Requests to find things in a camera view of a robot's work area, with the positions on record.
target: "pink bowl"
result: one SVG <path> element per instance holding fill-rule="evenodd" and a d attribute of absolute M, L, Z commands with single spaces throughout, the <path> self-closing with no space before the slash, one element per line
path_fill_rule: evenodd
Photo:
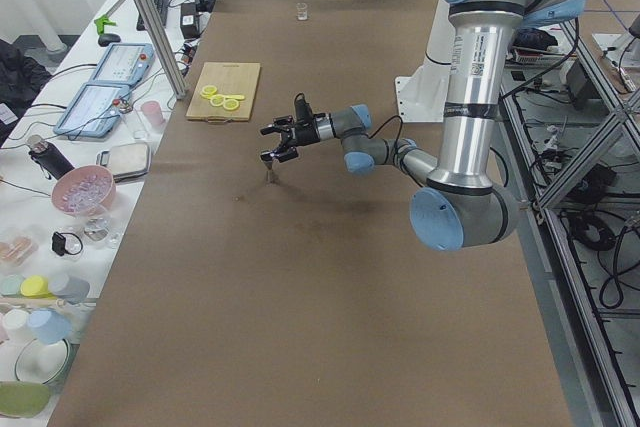
<path fill-rule="evenodd" d="M 69 208 L 68 198 L 71 194 L 72 188 L 80 186 L 83 183 L 92 183 L 92 179 L 99 181 L 99 179 L 106 178 L 108 188 L 101 191 L 99 198 L 96 198 L 91 205 L 84 203 L 84 208 L 80 210 L 72 210 Z M 85 165 L 84 167 L 78 167 L 64 174 L 51 192 L 51 202 L 56 209 L 61 212 L 72 215 L 81 216 L 90 214 L 98 205 L 104 206 L 106 209 L 111 207 L 111 203 L 116 196 L 116 184 L 113 180 L 113 175 L 108 169 L 100 165 Z"/>

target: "black bottle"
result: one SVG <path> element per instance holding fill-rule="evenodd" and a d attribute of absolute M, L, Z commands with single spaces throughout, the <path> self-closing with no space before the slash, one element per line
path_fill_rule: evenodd
<path fill-rule="evenodd" d="M 27 145 L 30 149 L 29 157 L 56 179 L 73 170 L 73 165 L 62 155 L 58 148 L 39 135 L 29 137 Z"/>

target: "cutting board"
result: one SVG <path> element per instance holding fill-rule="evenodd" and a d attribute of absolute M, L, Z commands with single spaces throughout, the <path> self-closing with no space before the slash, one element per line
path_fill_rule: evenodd
<path fill-rule="evenodd" d="M 205 62 L 198 84 L 193 92 L 191 103 L 187 109 L 189 120 L 224 120 L 247 121 L 251 118 L 253 100 L 258 87 L 260 64 L 241 62 Z M 215 85 L 219 94 L 244 95 L 237 110 L 228 111 L 222 107 L 214 107 L 208 99 L 203 99 L 200 92 L 205 85 Z"/>

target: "white bowl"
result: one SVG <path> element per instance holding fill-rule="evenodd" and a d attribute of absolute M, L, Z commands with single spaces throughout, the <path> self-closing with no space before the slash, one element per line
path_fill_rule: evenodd
<path fill-rule="evenodd" d="M 39 384 L 54 383 L 67 370 L 71 358 L 71 346 L 66 340 L 51 345 L 33 340 L 16 361 L 16 379 Z"/>

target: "tablet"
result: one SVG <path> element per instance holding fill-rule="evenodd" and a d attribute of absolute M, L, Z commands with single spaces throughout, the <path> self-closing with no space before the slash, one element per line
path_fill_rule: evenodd
<path fill-rule="evenodd" d="M 153 55 L 151 44 L 109 44 L 89 81 L 133 87 L 153 62 Z"/>
<path fill-rule="evenodd" d="M 126 99 L 130 93 L 127 85 L 83 84 L 53 133 L 70 139 L 104 137 L 120 120 L 118 109 L 113 106 L 114 99 Z"/>

